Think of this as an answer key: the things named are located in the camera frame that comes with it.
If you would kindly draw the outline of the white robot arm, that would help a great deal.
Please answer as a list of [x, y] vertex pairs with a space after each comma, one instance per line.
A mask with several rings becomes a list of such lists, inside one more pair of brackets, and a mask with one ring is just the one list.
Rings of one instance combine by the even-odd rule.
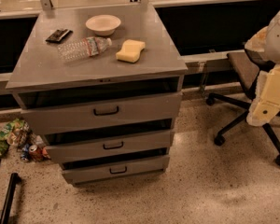
[[245, 49], [259, 52], [265, 60], [273, 62], [269, 72], [259, 72], [256, 97], [246, 118], [250, 125], [262, 126], [280, 111], [280, 10], [268, 26], [260, 29], [245, 43]]

